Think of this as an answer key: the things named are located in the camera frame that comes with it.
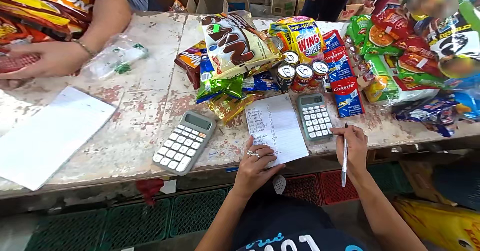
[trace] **red plastic crate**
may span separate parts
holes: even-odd
[[[322,196],[315,174],[287,178],[283,195],[308,201],[317,206],[322,205]]]
[[[357,190],[348,177],[346,186],[342,187],[341,170],[320,173],[320,189],[323,193],[325,205],[335,205],[359,199]]]

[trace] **red toothpaste box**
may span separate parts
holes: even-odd
[[[352,76],[330,82],[340,118],[364,114],[357,78]]]

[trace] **calculator display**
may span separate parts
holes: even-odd
[[[193,116],[192,114],[187,114],[185,116],[185,121],[187,123],[190,123],[192,125],[196,125],[196,126],[198,126],[200,128],[203,128],[205,130],[210,130],[210,127],[212,127],[211,123],[207,122],[206,120],[197,118],[197,117]]]
[[[302,98],[300,102],[301,102],[302,105],[310,105],[310,104],[314,104],[314,103],[321,103],[322,102],[322,97],[317,96],[317,97]]]

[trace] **dark t-shirt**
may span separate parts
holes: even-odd
[[[240,218],[232,251],[367,251],[336,230],[322,208],[260,190]]]

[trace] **handwritten list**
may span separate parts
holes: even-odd
[[[245,111],[249,133],[254,137],[253,144],[268,145],[277,156],[277,160],[270,162],[267,168],[308,156],[297,115],[287,93],[255,101]]]

